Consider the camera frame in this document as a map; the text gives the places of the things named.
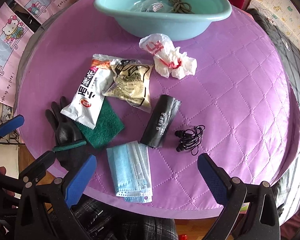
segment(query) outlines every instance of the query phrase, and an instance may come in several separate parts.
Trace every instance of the rubber-coated work glove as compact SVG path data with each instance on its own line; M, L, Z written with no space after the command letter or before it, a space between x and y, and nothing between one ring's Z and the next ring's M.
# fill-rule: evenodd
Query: rubber-coated work glove
M51 103L51 110L45 111L56 140L56 147L52 150L60 165L67 171L81 165L86 160L86 141L82 139L82 133L70 118L61 114L61 109L68 105L65 97L60 98L60 106L56 102Z

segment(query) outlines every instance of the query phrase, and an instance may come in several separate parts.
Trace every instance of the metal screw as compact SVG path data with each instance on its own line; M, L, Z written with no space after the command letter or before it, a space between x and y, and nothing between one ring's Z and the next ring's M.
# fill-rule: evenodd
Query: metal screw
M54 184L60 184L62 182L62 178L55 178Z
M31 186L32 186L32 182L29 181L26 183L26 188L30 188Z
M266 181L263 181L262 185L265 186L265 187L270 187L270 184L268 182L266 182Z
M235 184L239 184L241 182L241 180L238 177L233 177L232 182Z

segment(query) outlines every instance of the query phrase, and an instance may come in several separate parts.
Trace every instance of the snack wrapper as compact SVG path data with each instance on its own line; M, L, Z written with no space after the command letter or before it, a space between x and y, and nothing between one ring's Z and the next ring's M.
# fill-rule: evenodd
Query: snack wrapper
M154 56L155 70L163 77L182 79L194 75L197 69L197 60L180 53L180 47L174 47L171 39L165 34L151 34L142 38L139 47Z
M153 62L117 58L110 65L114 72L114 83L103 95L125 100L131 106L150 113L149 78Z
M72 102L61 110L65 116L91 129L96 127L103 104L103 91L113 83L114 73L110 64L116 58L94 54L91 67L81 82Z

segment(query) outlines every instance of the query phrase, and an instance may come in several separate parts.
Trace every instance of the glove cuff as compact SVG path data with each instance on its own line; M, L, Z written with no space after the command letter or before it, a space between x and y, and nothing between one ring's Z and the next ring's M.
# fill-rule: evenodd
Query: glove cuff
M86 161L87 155L87 149L86 149L86 142L84 141L81 143L81 146L75 147L75 148L69 148L66 149L65 147L63 150L56 151L56 158L60 162L60 165L64 167L67 171L72 170L75 167L78 167L83 164L84 161Z
M77 147L80 147L80 146L86 145L86 144L87 144L87 142L85 140L78 140L78 141L75 141L75 142L67 144L67 145L55 146L52 149L52 151L54 151L54 152L66 151L66 150L74 149L74 148L77 148Z

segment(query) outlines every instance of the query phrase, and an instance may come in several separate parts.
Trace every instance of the white plastic bag with red print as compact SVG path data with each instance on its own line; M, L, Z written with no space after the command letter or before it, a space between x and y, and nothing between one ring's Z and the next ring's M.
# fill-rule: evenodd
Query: white plastic bag with red print
M171 76L182 79L194 75L197 60L180 53L180 47L174 47L171 39L164 34L151 34L139 42L139 47L151 53L154 57L154 68L163 77Z

